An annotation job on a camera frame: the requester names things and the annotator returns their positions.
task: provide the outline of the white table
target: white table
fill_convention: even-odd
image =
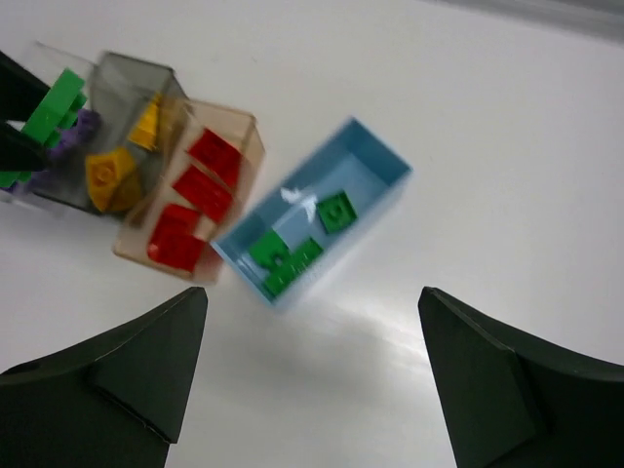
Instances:
[[[624,364],[624,49],[416,0],[21,0],[0,48],[170,63],[251,110],[253,200],[349,114],[415,169],[400,204],[289,314],[231,271],[169,467],[453,465],[416,302],[438,286]],[[115,226],[0,206],[0,369],[184,289],[115,257]]]

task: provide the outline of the orange-yellow block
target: orange-yellow block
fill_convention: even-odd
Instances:
[[[101,212],[129,210],[141,199],[137,164],[128,149],[90,154],[85,165],[89,197]]]
[[[160,95],[147,105],[138,123],[130,134],[130,141],[149,151],[156,149],[156,136],[158,135],[158,114],[160,112]]]

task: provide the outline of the blue bin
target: blue bin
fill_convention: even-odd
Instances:
[[[356,232],[378,219],[410,173],[411,167],[403,159],[352,119],[212,245],[266,303],[283,306],[353,245]],[[340,192],[347,195],[358,218],[330,234],[316,204]],[[291,251],[310,237],[324,250],[277,296],[262,285],[269,271],[249,254],[250,247],[271,229]]]

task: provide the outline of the white tabletop surface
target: white tabletop surface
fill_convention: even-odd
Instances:
[[[404,196],[288,314],[231,271],[168,467],[454,466],[418,322],[423,286],[624,364],[624,49],[416,0],[9,0],[38,39],[169,63],[252,111],[253,200],[348,115],[402,154]],[[0,369],[120,325],[186,284],[115,257],[115,226],[0,206]]]

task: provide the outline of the red block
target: red block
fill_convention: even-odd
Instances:
[[[147,256],[172,268],[192,272],[206,243],[192,236],[201,214],[176,204],[163,210],[147,246]]]
[[[223,220],[232,206],[232,195],[195,166],[186,170],[174,189],[216,223]]]
[[[228,187],[236,187],[243,156],[223,138],[204,129],[199,139],[186,152],[213,171]]]

